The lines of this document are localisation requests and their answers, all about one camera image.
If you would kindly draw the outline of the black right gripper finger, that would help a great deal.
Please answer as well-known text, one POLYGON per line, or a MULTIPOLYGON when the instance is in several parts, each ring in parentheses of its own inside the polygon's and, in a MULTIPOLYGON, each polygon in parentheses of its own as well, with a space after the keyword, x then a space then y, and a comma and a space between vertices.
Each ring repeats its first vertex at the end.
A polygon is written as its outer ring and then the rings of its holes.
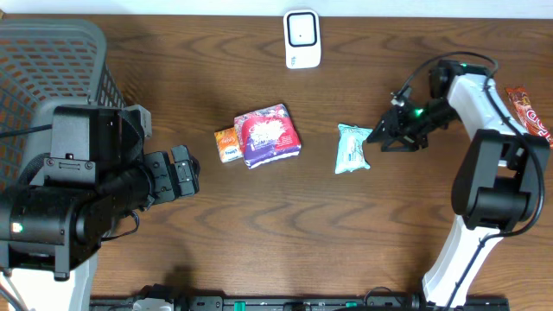
POLYGON ((385 112, 372 133, 366 139, 368 143, 381 143, 398 137, 397 108, 392 107, 385 112))
POLYGON ((428 137, 411 139, 409 136, 386 139, 381 145, 382 152, 415 152, 429 146, 428 137))

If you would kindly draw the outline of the teal snack packet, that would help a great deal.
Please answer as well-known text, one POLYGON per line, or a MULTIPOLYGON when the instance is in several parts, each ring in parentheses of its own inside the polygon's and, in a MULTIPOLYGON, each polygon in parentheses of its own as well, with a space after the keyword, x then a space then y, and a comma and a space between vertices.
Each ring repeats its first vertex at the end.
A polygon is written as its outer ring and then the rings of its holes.
POLYGON ((371 165, 366 161, 363 142, 371 135, 372 129, 338 124, 340 139, 334 172, 342 174, 353 172, 357 169, 370 169, 371 165))

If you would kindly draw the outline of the orange tissue pack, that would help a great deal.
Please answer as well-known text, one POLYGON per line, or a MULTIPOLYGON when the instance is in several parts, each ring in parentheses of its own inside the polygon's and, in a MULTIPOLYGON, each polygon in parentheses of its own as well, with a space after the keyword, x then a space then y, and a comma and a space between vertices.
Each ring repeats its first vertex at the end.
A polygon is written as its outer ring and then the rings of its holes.
POLYGON ((243 157, 236 130, 231 127, 214 133, 219 159, 223 163, 232 162, 243 157))

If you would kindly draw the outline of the red purple floral tissue pack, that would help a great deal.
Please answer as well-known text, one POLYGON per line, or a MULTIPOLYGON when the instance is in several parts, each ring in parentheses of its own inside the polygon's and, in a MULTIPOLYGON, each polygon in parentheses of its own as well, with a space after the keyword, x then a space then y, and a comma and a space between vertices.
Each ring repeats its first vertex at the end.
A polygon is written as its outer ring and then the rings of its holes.
POLYGON ((302 148, 284 104, 237 116, 234 118, 234 129, 248 169, 298 156, 302 148))

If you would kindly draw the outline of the orange brown snack bar wrapper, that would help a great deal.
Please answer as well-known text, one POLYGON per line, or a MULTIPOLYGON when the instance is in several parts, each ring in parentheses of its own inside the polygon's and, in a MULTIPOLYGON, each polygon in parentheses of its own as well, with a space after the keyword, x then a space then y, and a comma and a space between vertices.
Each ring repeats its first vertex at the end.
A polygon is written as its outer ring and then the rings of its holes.
POLYGON ((507 87, 505 91, 510 102, 514 105, 518 119, 526 130, 533 136, 545 138, 550 149, 552 149, 552 135, 543 125, 535 110, 531 107, 530 98, 526 89, 522 86, 507 87))

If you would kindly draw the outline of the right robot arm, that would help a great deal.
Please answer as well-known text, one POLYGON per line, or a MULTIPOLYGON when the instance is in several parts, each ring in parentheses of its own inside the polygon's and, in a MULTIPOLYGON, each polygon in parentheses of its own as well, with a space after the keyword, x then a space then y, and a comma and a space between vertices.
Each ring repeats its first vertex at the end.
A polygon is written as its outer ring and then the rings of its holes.
POLYGON ((496 90, 496 60, 491 67, 436 56, 429 71, 430 99, 418 107, 410 82, 392 94, 366 141, 384 152, 414 152, 428 147, 428 135, 460 121, 470 145, 454 179, 455 218, 446 243, 422 279, 422 292, 402 301, 403 310, 485 310, 497 302, 470 303, 467 292, 493 247, 529 231, 541 215, 544 174, 550 145, 516 120, 496 90))

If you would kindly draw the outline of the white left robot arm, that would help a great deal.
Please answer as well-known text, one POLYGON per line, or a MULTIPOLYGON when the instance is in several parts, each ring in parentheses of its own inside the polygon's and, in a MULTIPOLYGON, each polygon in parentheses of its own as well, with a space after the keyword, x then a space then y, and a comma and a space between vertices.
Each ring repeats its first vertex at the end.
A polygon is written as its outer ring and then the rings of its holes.
POLYGON ((14 309, 87 310, 118 221, 198 193, 186 146, 144 152, 148 119, 141 106, 54 109, 49 150, 1 195, 1 293, 14 309))

